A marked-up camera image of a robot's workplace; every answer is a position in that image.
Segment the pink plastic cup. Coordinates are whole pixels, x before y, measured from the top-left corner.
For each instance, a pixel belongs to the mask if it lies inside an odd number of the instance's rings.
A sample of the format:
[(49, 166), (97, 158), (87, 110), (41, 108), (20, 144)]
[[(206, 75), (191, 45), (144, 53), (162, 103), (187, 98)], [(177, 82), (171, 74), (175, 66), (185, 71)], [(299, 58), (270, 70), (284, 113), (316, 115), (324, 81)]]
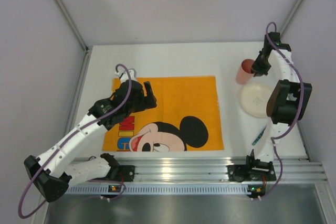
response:
[(251, 71), (253, 63), (252, 59), (245, 59), (241, 62), (235, 79), (237, 84), (244, 85), (254, 76)]

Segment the cream round plate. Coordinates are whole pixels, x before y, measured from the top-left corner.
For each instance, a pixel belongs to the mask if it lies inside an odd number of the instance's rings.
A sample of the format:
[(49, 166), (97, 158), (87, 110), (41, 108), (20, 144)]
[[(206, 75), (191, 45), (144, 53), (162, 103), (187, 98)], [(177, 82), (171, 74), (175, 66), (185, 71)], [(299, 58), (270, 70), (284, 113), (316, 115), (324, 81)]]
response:
[(238, 101), (242, 109), (257, 118), (266, 118), (266, 108), (273, 89), (268, 85), (252, 82), (242, 86)]

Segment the orange Mickey Mouse placemat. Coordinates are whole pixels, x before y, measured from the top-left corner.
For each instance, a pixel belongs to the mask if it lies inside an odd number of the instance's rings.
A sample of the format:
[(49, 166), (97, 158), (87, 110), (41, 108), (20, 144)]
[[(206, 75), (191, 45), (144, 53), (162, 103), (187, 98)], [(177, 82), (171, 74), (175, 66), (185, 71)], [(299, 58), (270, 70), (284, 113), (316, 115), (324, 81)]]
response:
[(139, 78), (150, 82), (157, 106), (132, 113), (105, 134), (107, 152), (222, 151), (213, 76)]

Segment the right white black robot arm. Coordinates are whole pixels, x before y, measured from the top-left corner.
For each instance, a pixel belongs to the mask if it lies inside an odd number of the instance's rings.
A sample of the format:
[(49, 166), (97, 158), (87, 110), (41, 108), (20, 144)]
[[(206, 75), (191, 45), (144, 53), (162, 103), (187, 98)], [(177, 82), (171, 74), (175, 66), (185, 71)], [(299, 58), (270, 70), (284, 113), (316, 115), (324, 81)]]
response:
[(277, 83), (266, 105), (266, 129), (253, 148), (255, 158), (265, 163), (274, 160), (276, 144), (302, 119), (312, 92), (312, 85), (302, 80), (292, 63), (289, 44), (281, 42), (278, 32), (265, 34), (263, 48), (251, 66), (254, 77), (266, 76), (269, 70)]

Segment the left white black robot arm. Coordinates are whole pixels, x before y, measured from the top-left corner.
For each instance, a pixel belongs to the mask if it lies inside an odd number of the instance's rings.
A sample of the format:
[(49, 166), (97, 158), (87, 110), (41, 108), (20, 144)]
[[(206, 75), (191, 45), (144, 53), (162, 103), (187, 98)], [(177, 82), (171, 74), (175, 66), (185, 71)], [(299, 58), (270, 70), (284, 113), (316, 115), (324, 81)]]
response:
[(119, 172), (119, 163), (110, 154), (104, 153), (75, 165), (72, 161), (130, 114), (155, 107), (156, 98), (150, 82), (122, 82), (111, 97), (95, 102), (79, 124), (51, 149), (24, 160), (29, 178), (47, 202), (58, 200), (77, 184), (98, 178), (114, 179)]

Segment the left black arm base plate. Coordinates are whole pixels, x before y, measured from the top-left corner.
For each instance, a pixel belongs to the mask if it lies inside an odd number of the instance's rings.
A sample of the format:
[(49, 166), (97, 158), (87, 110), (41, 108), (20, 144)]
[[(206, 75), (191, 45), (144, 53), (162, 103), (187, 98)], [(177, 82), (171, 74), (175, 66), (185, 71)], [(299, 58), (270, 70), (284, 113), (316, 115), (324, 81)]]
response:
[(135, 166), (119, 165), (112, 167), (107, 175), (103, 178), (95, 178), (91, 182), (132, 182), (135, 176)]

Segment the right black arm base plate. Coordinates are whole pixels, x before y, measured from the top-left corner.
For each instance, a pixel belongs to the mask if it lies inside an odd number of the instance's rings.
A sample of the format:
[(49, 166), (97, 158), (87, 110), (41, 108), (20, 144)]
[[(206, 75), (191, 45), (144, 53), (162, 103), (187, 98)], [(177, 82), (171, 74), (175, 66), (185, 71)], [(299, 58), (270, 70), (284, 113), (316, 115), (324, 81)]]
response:
[(261, 182), (263, 179), (276, 181), (276, 174), (272, 165), (229, 165), (227, 166), (230, 182)]

